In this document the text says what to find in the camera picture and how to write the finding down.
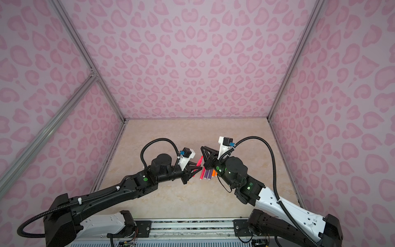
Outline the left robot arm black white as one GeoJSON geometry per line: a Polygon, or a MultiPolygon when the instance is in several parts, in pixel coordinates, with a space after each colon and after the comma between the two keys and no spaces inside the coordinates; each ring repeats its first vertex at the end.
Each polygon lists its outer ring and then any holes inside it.
{"type": "Polygon", "coordinates": [[[64,247],[76,239],[83,230],[82,222],[90,216],[121,202],[143,197],[157,190],[161,182],[181,179],[187,184],[202,170],[194,162],[187,162],[184,168],[171,163],[169,155],[160,154],[151,165],[125,176],[116,185],[83,196],[69,198],[66,193],[57,196],[43,220],[46,246],[64,247]]]}

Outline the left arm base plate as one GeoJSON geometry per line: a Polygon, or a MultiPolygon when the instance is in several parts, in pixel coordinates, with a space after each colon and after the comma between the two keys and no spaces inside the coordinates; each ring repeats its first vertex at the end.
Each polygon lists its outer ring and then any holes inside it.
{"type": "Polygon", "coordinates": [[[110,230],[107,238],[148,238],[150,235],[152,221],[124,221],[120,230],[110,230]]]}

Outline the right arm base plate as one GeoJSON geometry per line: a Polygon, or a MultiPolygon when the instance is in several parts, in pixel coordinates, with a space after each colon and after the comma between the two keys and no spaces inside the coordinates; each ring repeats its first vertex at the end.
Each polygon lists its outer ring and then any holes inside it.
{"type": "Polygon", "coordinates": [[[274,228],[269,227],[268,224],[250,224],[247,219],[235,219],[232,223],[236,237],[263,237],[274,233],[274,228]]]}

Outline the purple marker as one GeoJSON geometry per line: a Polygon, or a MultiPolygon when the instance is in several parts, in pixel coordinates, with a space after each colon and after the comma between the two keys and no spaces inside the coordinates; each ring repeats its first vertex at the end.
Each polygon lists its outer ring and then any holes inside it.
{"type": "Polygon", "coordinates": [[[206,170],[205,178],[204,178],[204,179],[207,179],[209,171],[210,171],[210,170],[206,170]]]}
{"type": "Polygon", "coordinates": [[[212,170],[210,170],[209,171],[209,173],[208,173],[208,177],[207,177],[207,179],[208,180],[211,180],[211,178],[213,177],[213,174],[215,173],[215,171],[212,169],[212,170]]]}

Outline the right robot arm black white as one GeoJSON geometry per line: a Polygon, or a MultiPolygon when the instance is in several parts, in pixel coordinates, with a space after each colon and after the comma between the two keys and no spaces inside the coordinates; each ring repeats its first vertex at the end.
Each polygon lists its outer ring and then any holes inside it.
{"type": "Polygon", "coordinates": [[[275,193],[248,174],[234,156],[222,158],[218,150],[201,147],[204,167],[214,170],[243,204],[254,207],[246,224],[256,236],[269,235],[301,247],[340,247],[343,232],[339,220],[328,214],[310,212],[275,193]]]}

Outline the pink marker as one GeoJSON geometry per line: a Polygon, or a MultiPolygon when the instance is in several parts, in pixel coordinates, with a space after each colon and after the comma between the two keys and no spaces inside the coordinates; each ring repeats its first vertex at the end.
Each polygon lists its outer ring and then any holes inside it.
{"type": "Polygon", "coordinates": [[[205,178],[205,173],[206,173],[206,169],[203,168],[202,173],[200,175],[200,180],[203,180],[205,178]]]}
{"type": "Polygon", "coordinates": [[[199,161],[198,161],[198,163],[197,163],[197,166],[198,166],[198,167],[201,167],[202,162],[203,162],[203,156],[200,157],[200,159],[199,159],[199,161]]]}

